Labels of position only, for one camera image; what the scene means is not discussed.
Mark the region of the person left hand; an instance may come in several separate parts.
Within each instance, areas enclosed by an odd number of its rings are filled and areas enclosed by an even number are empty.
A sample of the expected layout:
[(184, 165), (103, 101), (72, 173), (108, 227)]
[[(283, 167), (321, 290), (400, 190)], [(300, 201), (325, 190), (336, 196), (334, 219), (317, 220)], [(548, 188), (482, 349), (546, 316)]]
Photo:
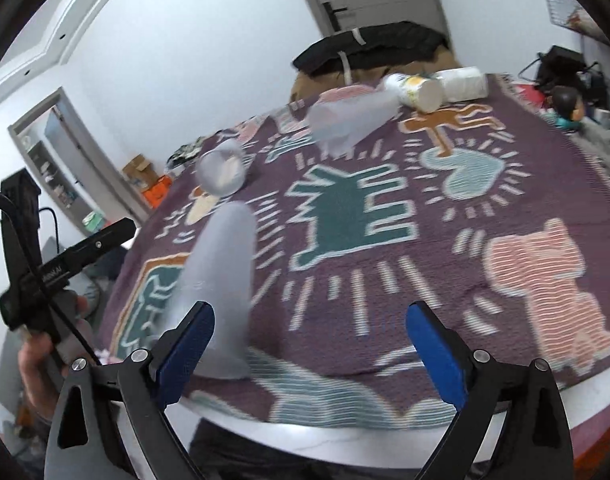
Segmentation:
[(42, 422), (51, 423), (59, 391), (47, 373), (46, 361), (54, 345), (48, 334), (36, 333), (25, 339), (18, 353), (18, 365), (26, 405)]

